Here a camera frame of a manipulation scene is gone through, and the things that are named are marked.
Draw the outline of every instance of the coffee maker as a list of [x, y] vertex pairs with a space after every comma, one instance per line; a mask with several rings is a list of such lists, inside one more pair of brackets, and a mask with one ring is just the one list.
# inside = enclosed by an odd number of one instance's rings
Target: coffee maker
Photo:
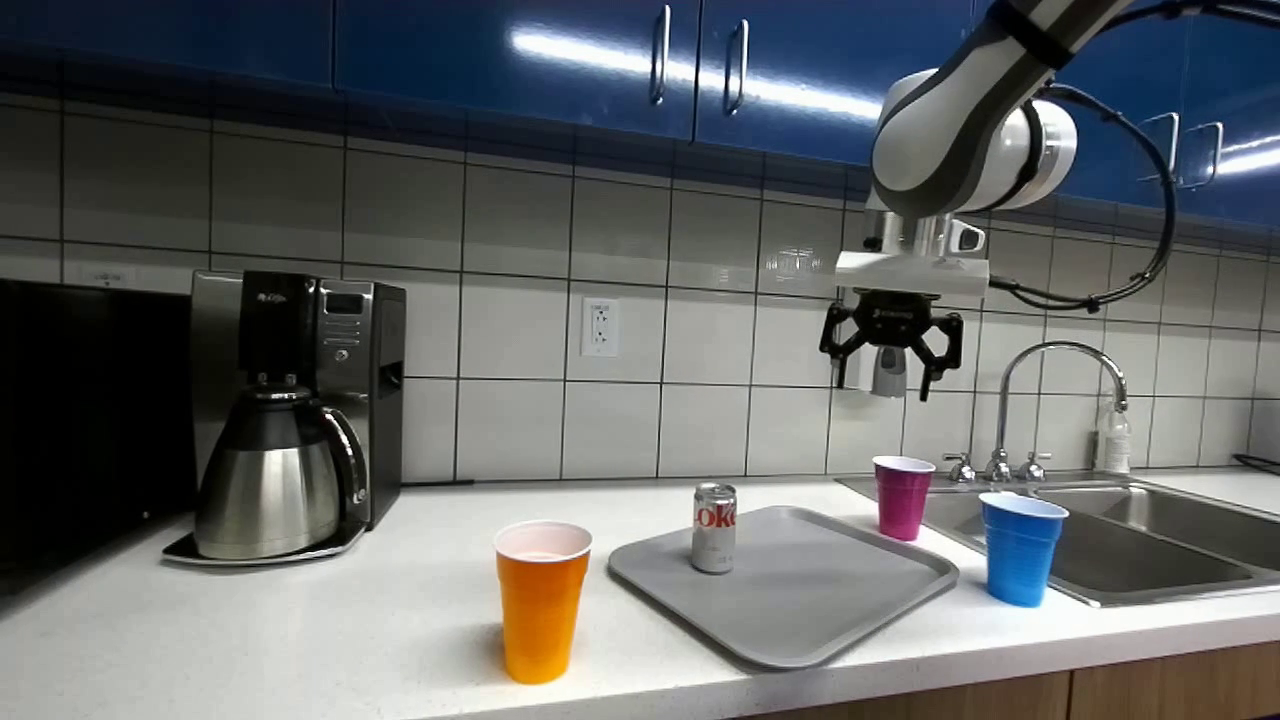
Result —
[[186, 561], [342, 553], [398, 498], [402, 288], [195, 278], [191, 428], [199, 501]]

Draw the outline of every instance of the white tile wall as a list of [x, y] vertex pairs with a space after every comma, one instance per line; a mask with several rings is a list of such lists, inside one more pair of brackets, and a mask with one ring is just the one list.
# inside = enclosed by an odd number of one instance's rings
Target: white tile wall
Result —
[[[1149, 265], [1110, 229], [992, 221], [992, 270], [1099, 293]], [[1089, 342], [1133, 389], [1135, 463], [1280, 456], [1280, 261], [1181, 246], [1099, 316], [964, 299], [964, 367], [916, 399], [828, 389], [814, 354], [858, 206], [363, 137], [0, 101], [0, 278], [186, 293], [195, 270], [409, 288], [409, 480], [863, 475], [877, 454], [992, 454], [1007, 361]], [[583, 299], [621, 311], [583, 354]], [[1089, 463], [1110, 385], [1077, 354], [1010, 381], [1007, 456]]]

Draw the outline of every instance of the microwave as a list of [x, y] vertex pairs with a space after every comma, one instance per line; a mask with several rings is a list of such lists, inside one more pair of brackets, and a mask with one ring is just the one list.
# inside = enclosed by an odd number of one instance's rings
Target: microwave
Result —
[[0, 610], [191, 512], [186, 308], [0, 281]]

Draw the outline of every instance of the pink cup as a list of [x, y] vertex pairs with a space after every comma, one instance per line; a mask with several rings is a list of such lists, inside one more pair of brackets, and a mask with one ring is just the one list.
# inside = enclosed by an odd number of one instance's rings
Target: pink cup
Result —
[[937, 463], [916, 456], [877, 456], [880, 531], [916, 542]]

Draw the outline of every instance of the aluminum can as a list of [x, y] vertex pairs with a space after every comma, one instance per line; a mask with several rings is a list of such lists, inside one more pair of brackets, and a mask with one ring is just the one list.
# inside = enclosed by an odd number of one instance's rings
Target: aluminum can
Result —
[[690, 553], [688, 566], [707, 575], [732, 572], [737, 553], [737, 490], [701, 484], [690, 491]]

